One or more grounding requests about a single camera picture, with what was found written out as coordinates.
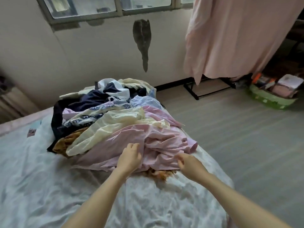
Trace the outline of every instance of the wooden floor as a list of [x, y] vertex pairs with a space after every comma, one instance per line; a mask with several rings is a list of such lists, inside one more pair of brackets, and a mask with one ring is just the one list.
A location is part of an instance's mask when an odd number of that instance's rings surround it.
[[[196, 92], [217, 85], [220, 81], [212, 80]], [[183, 86], [157, 92], [157, 99], [219, 163], [237, 191], [291, 226], [304, 226], [304, 100], [279, 111], [244, 90], [196, 101]]]

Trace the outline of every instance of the green basket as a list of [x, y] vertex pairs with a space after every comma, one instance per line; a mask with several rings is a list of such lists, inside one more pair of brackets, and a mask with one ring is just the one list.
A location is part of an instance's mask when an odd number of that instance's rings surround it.
[[258, 100], [264, 105], [267, 105], [274, 109], [285, 109], [286, 107], [290, 106], [292, 103], [294, 103], [297, 100], [297, 98], [293, 98], [293, 99], [280, 98], [268, 91], [259, 89], [253, 84], [250, 85], [248, 89], [248, 94], [253, 99]]

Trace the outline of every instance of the black metal stand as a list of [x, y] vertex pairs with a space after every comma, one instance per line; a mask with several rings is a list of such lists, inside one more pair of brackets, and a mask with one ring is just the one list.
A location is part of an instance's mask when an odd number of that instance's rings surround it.
[[[202, 79], [201, 79], [201, 82], [204, 82], [204, 81], [208, 81], [208, 80], [212, 80], [211, 78], [208, 78], [206, 76], [202, 76]], [[199, 100], [199, 98], [201, 97], [205, 97], [207, 95], [210, 95], [210, 94], [214, 94], [214, 93], [217, 93], [217, 92], [220, 92], [222, 90], [226, 90], [226, 89], [229, 89], [229, 88], [234, 88], [235, 87], [233, 86], [233, 84], [231, 82], [229, 82], [228, 80], [224, 79], [224, 78], [220, 78], [220, 80], [224, 83], [226, 83], [227, 85], [229, 85], [229, 87], [225, 87], [223, 89], [220, 89], [220, 90], [217, 90], [217, 91], [213, 91], [211, 93], [207, 93], [207, 94], [203, 94], [203, 95], [196, 95], [195, 92], [193, 92], [193, 86], [195, 84], [195, 81], [192, 81], [192, 82], [189, 82], [189, 83], [186, 83], [184, 84], [184, 88], [196, 99], [196, 100]]]

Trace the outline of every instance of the window glass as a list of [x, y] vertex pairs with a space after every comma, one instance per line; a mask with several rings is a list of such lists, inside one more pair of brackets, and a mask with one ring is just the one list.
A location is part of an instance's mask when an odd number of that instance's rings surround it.
[[44, 0], [53, 18], [116, 11], [114, 0]]
[[123, 10], [145, 9], [171, 5], [171, 0], [120, 0]]
[[193, 3], [194, 0], [181, 0], [182, 4], [186, 4], [186, 3]]

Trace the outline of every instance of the metal frame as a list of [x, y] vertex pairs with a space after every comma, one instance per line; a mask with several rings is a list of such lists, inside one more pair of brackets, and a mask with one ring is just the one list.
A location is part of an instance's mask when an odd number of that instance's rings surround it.
[[[211, 79], [211, 78], [208, 78], [208, 77], [206, 77], [206, 76], [204, 76], [204, 77], [201, 79], [201, 82], [208, 81], [208, 80], [212, 80], [212, 79]], [[213, 92], [210, 92], [210, 93], [207, 93], [207, 94], [196, 95], [196, 93], [193, 92], [194, 84], [195, 84], [194, 81], [189, 82], [189, 83], [186, 83], [186, 84], [184, 84], [184, 88], [185, 88], [185, 89], [186, 89], [186, 90], [195, 98], [195, 100], [199, 100], [199, 98], [201, 98], [201, 97], [205, 97], [205, 96], [208, 96], [208, 95], [210, 95], [210, 94], [215, 94], [215, 93], [220, 92], [220, 91], [222, 91], [222, 90], [226, 90], [226, 89], [231, 88], [231, 86], [229, 86], [229, 87], [225, 87], [225, 88], [222, 88], [222, 89], [220, 89], [220, 90], [216, 90], [216, 91], [213, 91]]]
[[192, 8], [193, 3], [181, 4], [181, 0], [171, 0], [171, 5], [169, 6], [161, 6], [161, 7], [152, 7], [152, 8], [143, 8], [143, 9], [133, 9], [133, 10], [123, 10], [120, 0], [114, 0], [116, 5], [116, 11], [108, 12], [108, 13], [98, 13], [91, 15], [83, 15], [83, 16], [70, 16], [64, 18], [53, 18], [47, 5], [44, 0], [37, 0], [40, 9], [45, 16], [45, 19], [50, 25], [61, 24], [61, 23], [69, 23], [69, 22], [84, 22], [95, 19], [105, 19], [105, 18], [114, 18], [128, 15], [136, 15], [143, 13], [151, 13], [158, 11], [168, 11], [180, 8]]

